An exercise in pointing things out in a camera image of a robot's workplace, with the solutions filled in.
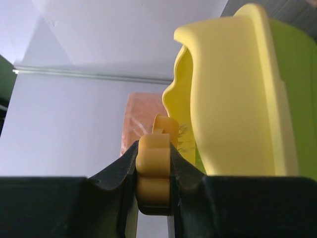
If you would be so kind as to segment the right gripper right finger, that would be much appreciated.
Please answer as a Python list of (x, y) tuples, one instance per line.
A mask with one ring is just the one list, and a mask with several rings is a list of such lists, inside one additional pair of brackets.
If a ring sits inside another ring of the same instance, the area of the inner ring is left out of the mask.
[(303, 177), (207, 176), (171, 149), (172, 238), (314, 238), (317, 183)]

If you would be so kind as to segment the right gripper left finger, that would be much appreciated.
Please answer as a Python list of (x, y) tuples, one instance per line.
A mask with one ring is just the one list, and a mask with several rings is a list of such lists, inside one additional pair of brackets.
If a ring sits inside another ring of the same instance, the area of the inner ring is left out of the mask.
[(86, 177), (2, 177), (3, 238), (134, 238), (138, 143)]

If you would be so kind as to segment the orange litter scoop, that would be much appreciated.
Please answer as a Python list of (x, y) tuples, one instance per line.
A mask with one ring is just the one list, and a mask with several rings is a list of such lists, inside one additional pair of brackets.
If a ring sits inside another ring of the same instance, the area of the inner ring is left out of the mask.
[(143, 135), (136, 156), (136, 198), (145, 215), (169, 216), (171, 151), (178, 145), (179, 123), (156, 115), (152, 132)]

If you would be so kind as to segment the yellow green litter box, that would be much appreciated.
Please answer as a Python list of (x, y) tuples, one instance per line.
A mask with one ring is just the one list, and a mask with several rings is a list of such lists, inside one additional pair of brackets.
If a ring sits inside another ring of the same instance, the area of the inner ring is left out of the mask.
[(163, 93), (178, 149), (207, 175), (317, 177), (317, 45), (248, 3), (178, 27)]

